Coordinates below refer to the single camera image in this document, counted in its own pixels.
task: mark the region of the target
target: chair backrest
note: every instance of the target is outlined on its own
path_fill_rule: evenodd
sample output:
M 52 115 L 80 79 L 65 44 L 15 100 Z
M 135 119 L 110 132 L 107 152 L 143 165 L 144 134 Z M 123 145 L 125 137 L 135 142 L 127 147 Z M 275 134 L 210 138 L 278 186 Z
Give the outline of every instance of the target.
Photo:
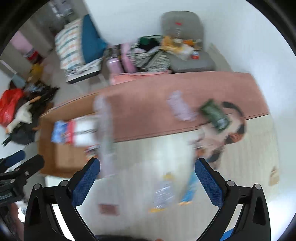
M 199 17 L 193 12 L 166 12 L 161 17 L 161 27 L 163 35 L 203 41 L 203 26 Z

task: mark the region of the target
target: red plastic bag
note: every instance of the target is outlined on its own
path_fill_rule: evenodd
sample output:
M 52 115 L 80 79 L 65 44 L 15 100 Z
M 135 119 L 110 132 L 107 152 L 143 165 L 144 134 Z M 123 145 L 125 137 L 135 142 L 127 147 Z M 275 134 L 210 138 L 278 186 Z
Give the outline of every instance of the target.
M 23 96 L 24 93 L 21 89 L 4 91 L 0 99 L 0 125 L 7 127 L 12 122 L 17 102 Z

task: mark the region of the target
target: blue cushion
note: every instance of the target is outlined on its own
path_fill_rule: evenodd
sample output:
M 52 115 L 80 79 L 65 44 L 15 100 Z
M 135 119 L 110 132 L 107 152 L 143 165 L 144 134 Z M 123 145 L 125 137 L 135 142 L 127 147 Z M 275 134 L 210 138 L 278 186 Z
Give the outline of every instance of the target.
M 96 31 L 89 14 L 83 18 L 81 45 L 85 63 L 102 57 L 107 46 Z

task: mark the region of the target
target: silver screw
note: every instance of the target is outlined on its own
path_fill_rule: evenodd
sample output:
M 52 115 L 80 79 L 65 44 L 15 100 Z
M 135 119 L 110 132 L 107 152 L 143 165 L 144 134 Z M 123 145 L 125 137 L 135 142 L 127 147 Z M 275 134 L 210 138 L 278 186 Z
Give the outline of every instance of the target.
M 261 189 L 261 186 L 259 184 L 255 184 L 255 188 L 260 190 Z
M 40 184 L 35 184 L 35 185 L 33 186 L 33 188 L 34 188 L 35 190 L 38 190 L 38 189 L 40 188 Z
M 61 181 L 60 185 L 61 185 L 62 187 L 65 187 L 65 186 L 68 185 L 68 181 L 67 181 L 67 180 L 63 180 L 63 181 Z
M 230 187 L 233 187 L 234 186 L 234 182 L 233 181 L 227 181 L 227 185 L 230 186 Z

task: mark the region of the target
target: blue package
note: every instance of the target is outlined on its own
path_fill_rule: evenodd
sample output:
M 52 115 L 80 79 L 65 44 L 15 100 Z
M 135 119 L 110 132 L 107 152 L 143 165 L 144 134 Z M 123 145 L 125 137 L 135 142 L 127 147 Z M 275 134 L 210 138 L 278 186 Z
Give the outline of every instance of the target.
M 67 122 L 62 120 L 56 121 L 54 124 L 54 130 L 52 131 L 51 141 L 54 143 L 65 143 L 66 131 L 67 131 Z
M 192 202 L 193 197 L 196 193 L 197 190 L 197 184 L 198 184 L 198 177 L 195 173 L 195 170 L 192 171 L 189 182 L 187 184 L 187 189 L 185 194 L 183 195 L 183 198 L 181 202 L 179 202 L 179 205 L 186 205 Z

